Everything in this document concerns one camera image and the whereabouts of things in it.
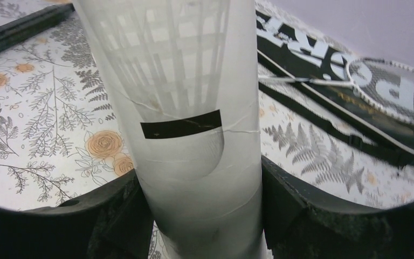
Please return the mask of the white shuttlecock tube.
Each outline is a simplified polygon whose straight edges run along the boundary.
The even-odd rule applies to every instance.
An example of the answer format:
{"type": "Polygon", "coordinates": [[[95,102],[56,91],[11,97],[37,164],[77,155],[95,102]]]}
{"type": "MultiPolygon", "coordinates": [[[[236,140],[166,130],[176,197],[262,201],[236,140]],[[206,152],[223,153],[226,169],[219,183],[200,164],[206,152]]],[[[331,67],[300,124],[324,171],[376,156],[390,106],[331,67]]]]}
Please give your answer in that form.
{"type": "Polygon", "coordinates": [[[74,1],[171,258],[265,258],[254,1],[74,1]]]}

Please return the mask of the black racket bag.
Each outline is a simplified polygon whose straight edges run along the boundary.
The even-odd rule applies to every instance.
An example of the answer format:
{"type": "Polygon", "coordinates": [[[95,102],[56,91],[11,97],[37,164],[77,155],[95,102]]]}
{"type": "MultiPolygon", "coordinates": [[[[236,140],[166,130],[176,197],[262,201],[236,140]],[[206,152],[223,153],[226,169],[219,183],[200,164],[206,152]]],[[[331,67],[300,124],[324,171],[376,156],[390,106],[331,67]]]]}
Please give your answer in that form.
{"type": "Polygon", "coordinates": [[[414,166],[414,67],[354,57],[284,21],[256,13],[260,86],[331,136],[395,167],[414,166]],[[356,128],[347,134],[272,90],[287,83],[356,128]]]}

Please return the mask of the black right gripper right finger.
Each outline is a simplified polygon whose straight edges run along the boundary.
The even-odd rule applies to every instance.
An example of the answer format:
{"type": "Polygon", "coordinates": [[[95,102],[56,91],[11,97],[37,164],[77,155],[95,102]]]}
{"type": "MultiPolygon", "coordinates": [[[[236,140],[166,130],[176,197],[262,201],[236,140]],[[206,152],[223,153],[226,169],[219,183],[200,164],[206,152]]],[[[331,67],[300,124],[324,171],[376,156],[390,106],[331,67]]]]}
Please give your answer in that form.
{"type": "Polygon", "coordinates": [[[262,157],[263,223],[275,258],[414,258],[414,201],[389,209],[329,194],[262,157]]]}

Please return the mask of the white racket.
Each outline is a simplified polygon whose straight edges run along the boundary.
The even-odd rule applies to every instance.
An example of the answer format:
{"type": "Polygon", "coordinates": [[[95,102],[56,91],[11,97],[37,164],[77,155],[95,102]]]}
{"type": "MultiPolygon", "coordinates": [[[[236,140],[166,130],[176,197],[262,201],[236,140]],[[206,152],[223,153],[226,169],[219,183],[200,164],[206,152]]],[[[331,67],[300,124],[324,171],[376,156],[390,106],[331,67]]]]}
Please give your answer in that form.
{"type": "Polygon", "coordinates": [[[48,6],[0,26],[0,53],[62,23],[74,13],[74,6],[48,6]]]}
{"type": "Polygon", "coordinates": [[[374,155],[395,166],[414,166],[414,67],[393,60],[306,51],[259,60],[268,82],[286,82],[375,141],[374,155]]]}

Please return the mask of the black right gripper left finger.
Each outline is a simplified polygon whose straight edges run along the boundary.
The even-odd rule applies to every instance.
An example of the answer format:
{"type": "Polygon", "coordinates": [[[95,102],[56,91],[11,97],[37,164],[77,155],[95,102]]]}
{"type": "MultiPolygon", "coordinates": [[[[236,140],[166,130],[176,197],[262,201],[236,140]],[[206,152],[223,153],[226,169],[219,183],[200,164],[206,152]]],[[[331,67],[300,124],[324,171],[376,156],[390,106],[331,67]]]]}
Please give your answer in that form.
{"type": "Polygon", "coordinates": [[[130,171],[57,207],[0,208],[0,258],[147,258],[153,222],[130,171]]]}

